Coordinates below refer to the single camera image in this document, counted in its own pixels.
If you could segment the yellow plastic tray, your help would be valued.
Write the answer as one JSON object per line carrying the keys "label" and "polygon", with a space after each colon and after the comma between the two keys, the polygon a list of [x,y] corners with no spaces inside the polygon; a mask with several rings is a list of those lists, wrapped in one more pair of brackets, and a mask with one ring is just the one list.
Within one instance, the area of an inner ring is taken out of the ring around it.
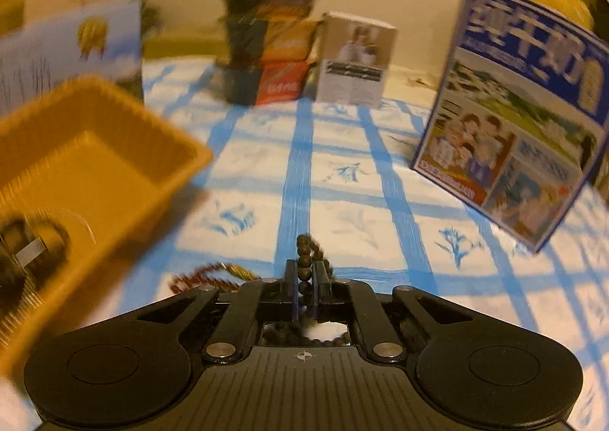
{"label": "yellow plastic tray", "polygon": [[1,374],[30,351],[97,269],[144,239],[212,150],[114,83],[66,82],[1,120],[1,220],[41,218],[67,234],[66,258],[1,321]]}

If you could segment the blue checkered bed sheet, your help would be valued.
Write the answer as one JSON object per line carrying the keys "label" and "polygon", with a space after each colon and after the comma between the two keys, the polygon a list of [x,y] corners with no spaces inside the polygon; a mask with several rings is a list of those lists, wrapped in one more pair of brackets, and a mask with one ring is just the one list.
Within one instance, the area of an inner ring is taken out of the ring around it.
{"label": "blue checkered bed sheet", "polygon": [[[604,430],[608,210],[584,186],[538,252],[412,170],[429,112],[242,107],[212,63],[158,67],[147,111],[213,159],[81,287],[17,376],[5,430]],[[203,355],[234,294],[297,266],[298,315]],[[368,361],[313,315],[313,265],[368,284],[406,349]]]}

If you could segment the bottom black food bowl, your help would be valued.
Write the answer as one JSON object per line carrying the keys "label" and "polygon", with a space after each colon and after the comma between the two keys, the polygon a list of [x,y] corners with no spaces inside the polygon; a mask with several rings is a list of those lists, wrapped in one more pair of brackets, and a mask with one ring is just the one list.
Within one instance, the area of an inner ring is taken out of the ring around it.
{"label": "bottom black food bowl", "polygon": [[298,99],[315,65],[305,60],[247,66],[219,63],[218,67],[226,99],[232,104],[255,107]]}

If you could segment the small white product box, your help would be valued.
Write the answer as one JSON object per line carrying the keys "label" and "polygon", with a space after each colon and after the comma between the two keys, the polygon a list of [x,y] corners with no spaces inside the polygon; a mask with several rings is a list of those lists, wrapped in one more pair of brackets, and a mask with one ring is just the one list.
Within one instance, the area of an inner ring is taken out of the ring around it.
{"label": "small white product box", "polygon": [[316,100],[378,108],[397,28],[340,12],[323,15],[318,44]]}

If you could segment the small blue milk carton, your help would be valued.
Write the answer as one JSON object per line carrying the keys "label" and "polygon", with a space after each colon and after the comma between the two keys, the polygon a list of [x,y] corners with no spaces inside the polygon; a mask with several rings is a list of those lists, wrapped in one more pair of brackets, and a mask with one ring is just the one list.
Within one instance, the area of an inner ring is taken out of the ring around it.
{"label": "small blue milk carton", "polygon": [[608,46],[532,0],[462,0],[413,169],[538,251],[608,136]]}

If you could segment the middle black food bowl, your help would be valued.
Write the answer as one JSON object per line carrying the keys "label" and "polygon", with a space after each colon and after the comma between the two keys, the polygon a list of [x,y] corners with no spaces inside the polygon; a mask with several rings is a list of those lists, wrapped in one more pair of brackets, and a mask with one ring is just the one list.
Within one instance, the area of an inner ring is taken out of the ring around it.
{"label": "middle black food bowl", "polygon": [[308,59],[319,22],[309,18],[230,15],[220,19],[228,61],[238,66]]}

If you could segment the large pure milk carton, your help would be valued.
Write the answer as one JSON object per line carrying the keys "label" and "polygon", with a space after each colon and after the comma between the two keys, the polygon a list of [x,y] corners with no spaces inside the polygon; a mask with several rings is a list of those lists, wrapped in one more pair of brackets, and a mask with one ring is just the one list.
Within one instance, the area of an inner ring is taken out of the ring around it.
{"label": "large pure milk carton", "polygon": [[86,5],[1,37],[1,115],[87,75],[142,94],[142,0]]}

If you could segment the yellow plastic bag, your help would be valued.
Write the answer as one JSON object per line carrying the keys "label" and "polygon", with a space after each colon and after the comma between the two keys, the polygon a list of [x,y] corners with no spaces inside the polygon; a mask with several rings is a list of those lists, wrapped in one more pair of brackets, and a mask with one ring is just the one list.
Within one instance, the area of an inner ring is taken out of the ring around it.
{"label": "yellow plastic bag", "polygon": [[548,9],[563,15],[570,21],[587,29],[593,30],[593,15],[583,0],[531,0],[532,2],[544,5]]}

